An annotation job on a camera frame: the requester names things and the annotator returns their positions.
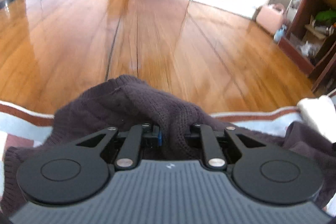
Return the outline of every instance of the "pink container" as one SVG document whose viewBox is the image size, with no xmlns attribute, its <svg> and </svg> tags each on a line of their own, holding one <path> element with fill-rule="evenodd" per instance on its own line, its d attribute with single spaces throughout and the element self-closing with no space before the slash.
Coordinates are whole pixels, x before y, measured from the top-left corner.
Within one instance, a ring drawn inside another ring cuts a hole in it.
<svg viewBox="0 0 336 224">
<path fill-rule="evenodd" d="M 264 5 L 256 19 L 257 23 L 271 35 L 281 28 L 285 20 L 285 7 L 282 4 Z"/>
</svg>

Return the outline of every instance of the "blue part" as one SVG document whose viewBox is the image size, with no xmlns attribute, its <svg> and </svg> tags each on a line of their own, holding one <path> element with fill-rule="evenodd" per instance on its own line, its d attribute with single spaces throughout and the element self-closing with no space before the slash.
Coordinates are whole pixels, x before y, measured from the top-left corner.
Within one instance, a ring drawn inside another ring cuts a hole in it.
<svg viewBox="0 0 336 224">
<path fill-rule="evenodd" d="M 161 132 L 161 130 L 159 131 L 159 135 L 157 137 L 157 145 L 158 146 L 162 145 L 162 132 Z"/>
</svg>

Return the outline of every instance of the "gray ribbed panel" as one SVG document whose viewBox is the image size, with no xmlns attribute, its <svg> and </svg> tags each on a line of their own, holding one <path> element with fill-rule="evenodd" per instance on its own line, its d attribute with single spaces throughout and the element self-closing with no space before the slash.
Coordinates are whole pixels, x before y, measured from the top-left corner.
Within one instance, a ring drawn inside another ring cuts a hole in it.
<svg viewBox="0 0 336 224">
<path fill-rule="evenodd" d="M 11 218 L 14 224 L 322 224 L 329 220 L 311 202 L 277 208 L 249 200 L 224 173 L 207 171 L 196 160 L 143 160 L 135 170 L 117 172 L 103 192 L 85 202 L 58 208 L 27 203 Z"/>
</svg>

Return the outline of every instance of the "white cloth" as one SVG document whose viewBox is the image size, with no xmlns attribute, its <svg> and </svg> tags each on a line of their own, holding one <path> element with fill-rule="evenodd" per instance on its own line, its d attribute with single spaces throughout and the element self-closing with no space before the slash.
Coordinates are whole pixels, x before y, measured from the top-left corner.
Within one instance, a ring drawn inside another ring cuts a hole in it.
<svg viewBox="0 0 336 224">
<path fill-rule="evenodd" d="M 302 99 L 297 103 L 297 107 L 308 126 L 318 131 L 330 142 L 336 142 L 336 110 L 328 96 Z"/>
</svg>

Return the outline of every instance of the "floor plank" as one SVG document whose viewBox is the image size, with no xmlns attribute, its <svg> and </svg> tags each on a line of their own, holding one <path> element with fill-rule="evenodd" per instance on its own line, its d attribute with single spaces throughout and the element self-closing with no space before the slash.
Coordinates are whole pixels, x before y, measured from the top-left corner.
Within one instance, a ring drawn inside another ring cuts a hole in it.
<svg viewBox="0 0 336 224">
<path fill-rule="evenodd" d="M 0 100 L 54 113 L 130 74 L 206 112 L 271 111 L 311 82 L 255 23 L 187 0 L 15 0 L 0 10 Z"/>
</svg>

